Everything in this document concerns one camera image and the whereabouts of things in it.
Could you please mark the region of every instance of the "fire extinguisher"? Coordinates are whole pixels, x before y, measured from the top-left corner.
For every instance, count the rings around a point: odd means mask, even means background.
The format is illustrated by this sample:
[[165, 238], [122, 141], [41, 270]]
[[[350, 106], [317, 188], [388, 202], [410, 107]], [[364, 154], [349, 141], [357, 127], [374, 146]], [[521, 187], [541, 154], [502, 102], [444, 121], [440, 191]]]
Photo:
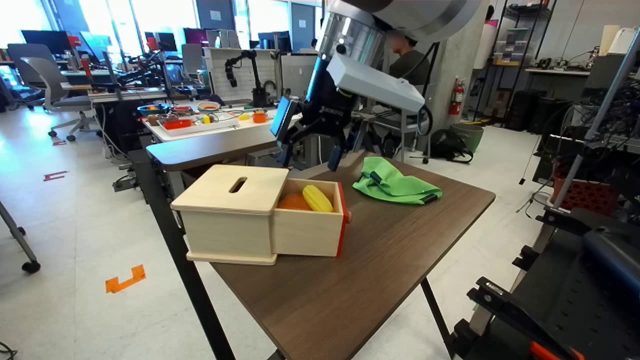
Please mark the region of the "fire extinguisher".
[[453, 93], [451, 94], [451, 105], [449, 106], [449, 115], [460, 115], [460, 108], [462, 107], [462, 99], [465, 95], [465, 81], [458, 81], [453, 86]]

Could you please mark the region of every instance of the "blue bowl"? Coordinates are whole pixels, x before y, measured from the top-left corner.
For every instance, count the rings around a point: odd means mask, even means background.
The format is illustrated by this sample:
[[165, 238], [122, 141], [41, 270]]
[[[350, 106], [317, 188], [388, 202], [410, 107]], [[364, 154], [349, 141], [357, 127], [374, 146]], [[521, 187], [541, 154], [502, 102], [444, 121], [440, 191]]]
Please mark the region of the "blue bowl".
[[[155, 106], [157, 110], [149, 110], [151, 106]], [[149, 104], [140, 106], [138, 111], [142, 114], [142, 116], [149, 116], [151, 114], [166, 114], [171, 110], [173, 106], [171, 104]]]

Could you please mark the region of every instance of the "orange bowl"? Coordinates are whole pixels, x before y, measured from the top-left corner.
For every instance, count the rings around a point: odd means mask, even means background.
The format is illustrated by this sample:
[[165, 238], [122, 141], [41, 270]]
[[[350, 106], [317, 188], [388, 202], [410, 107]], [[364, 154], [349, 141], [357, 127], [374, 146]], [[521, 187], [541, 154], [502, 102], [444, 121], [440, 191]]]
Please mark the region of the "orange bowl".
[[263, 113], [263, 112], [253, 113], [253, 122], [256, 124], [267, 122], [267, 113]]
[[188, 119], [187, 120], [184, 120], [184, 119], [169, 120], [168, 122], [165, 122], [163, 126], [167, 130], [182, 129], [183, 127], [191, 126], [191, 120], [188, 120]]

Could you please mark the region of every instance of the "wooden box lid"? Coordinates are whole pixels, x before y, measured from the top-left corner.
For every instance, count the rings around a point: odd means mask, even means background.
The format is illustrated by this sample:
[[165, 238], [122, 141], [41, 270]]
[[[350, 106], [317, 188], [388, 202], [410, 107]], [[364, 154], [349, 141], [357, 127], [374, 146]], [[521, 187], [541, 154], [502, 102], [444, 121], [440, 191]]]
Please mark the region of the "wooden box lid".
[[[171, 207], [181, 211], [269, 215], [288, 173], [286, 168], [213, 165]], [[240, 183], [242, 186], [233, 192]]]

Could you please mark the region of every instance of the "green towel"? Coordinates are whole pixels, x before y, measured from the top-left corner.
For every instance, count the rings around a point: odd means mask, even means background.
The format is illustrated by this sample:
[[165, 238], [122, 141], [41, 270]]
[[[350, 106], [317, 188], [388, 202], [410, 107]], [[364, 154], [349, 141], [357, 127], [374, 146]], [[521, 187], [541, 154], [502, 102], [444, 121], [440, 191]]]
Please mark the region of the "green towel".
[[364, 159], [362, 177], [353, 188], [378, 200], [401, 204], [428, 204], [442, 196], [442, 190], [415, 176], [404, 176], [386, 159]]

